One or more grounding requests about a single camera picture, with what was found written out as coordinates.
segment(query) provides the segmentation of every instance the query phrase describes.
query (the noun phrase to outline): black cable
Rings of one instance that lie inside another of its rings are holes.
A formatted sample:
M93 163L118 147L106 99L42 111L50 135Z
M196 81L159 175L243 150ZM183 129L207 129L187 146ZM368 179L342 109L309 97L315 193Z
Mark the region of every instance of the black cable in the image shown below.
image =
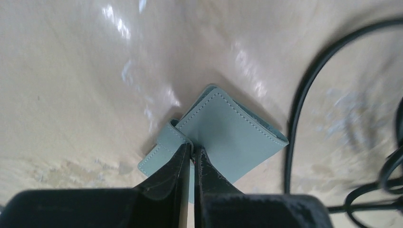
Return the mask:
M296 133L297 133L297 125L299 121L299 116L301 114L302 110L302 105L304 104L305 98L308 94L309 89L312 86L312 83L314 82L316 76L319 74L320 70L323 68L323 66L328 62L328 60L341 48L343 48L345 45L348 43L358 39L362 35L368 34L370 32L373 32L375 30L383 29L386 27L390 26L396 26L396 25L403 25L403 18L397 18L397 19L390 19L390 20L385 20L381 22L377 22L372 25L365 26L361 29L358 29L355 32L352 32L343 38L339 39L332 45L330 45L328 48L326 48L321 54L319 54L313 61L313 63L309 66L308 70L304 74L302 81L296 91L296 94L294 96L294 102L291 107L291 115L290 115L290 123L289 123L289 128L288 128L288 140L289 140L289 145L286 148L286 157L285 157L285 166L284 166L284 193L289 194L290 193L290 183L291 183L291 168L292 168L292 158L293 158L293 152L294 152L294 144L295 144L295 139L296 139ZM396 126L396 134L398 135L399 138L399 132L401 132L401 128L399 126ZM357 211L357 210L376 210L376 209L401 209L395 204L393 205L378 205L378 204L366 204L366 205L351 205L352 201L357 198L358 196L367 193L367 191L372 191L372 190L377 190L380 187L388 191L389 193L392 194L402 194L403 188L400 188L398 190L394 190L393 187L402 185L402 178L396 180L393 182L395 185L390 185L390 181L387 179L389 178L390 174L393 172L394 169L399 164L402 164L403 161L403 150L402 148L399 148L386 162L384 167L382 168L381 175L379 177L379 183L374 182L370 183L364 186L361 186L360 188L354 190L351 192L345 201L345 204L343 206L338 206L338 207L331 207L329 208L329 212L331 213L339 213L339 212L347 212L351 220L358 225L359 227L365 228L363 224L361 224L359 221L357 221L353 216L352 212Z

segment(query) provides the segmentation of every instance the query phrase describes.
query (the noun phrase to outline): stain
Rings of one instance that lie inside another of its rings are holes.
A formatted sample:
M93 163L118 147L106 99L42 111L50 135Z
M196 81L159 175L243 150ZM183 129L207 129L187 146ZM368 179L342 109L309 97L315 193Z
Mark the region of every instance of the stain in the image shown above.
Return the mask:
M335 188L342 186L350 186L354 183L353 180L347 179L333 179L326 178L303 178L294 177L295 184L291 185L291 191L295 193L309 193L311 191L319 191L321 193L328 193Z
M329 89L326 97L334 102L334 108L316 130L326 133L325 140L336 135L340 146L349 146L356 153L373 149L382 140L378 135L379 128L387 121L385 114L377 112L382 102L369 102L368 96L367 91L345 94L338 89Z
M121 161L119 162L119 168L117 170L119 171L119 175L125 175L133 171L133 167L130 166L130 164Z
M313 173L315 175L320 175L323 177L334 177L335 174L333 173L333 171L324 165L320 165L320 164L313 164L311 166L311 170L313 171Z
M117 170L118 169L117 167L110 166L110 165L100 161L98 158L95 159L94 162L99 164L102 167L102 170Z
M79 164L66 161L58 168L35 170L34 179L54 188L99 188L108 187L103 169L86 169Z

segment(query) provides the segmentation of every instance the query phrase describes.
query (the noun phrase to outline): glossy surface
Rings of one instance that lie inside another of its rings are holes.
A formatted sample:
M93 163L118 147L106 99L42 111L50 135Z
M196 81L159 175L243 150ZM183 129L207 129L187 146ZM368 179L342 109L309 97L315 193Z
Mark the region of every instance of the glossy surface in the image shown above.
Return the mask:
M211 83L285 133L298 81L321 47L402 12L401 0L2 1L0 203L30 188L137 185L159 129ZM338 205L376 179L394 149L402 35L365 37L321 72L300 120L294 193ZM236 187L279 193L282 156ZM375 213L358 216L373 227L403 223Z

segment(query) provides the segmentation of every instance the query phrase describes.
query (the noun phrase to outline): light blue wallet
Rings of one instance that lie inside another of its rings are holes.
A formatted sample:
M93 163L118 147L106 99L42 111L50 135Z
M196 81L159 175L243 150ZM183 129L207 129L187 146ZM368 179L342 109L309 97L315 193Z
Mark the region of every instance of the light blue wallet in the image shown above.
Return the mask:
M150 176L165 165L185 142L203 146L211 163L231 183L288 144L280 131L215 85L209 85L181 120L171 120L157 145L138 164ZM189 202L194 199L191 162Z

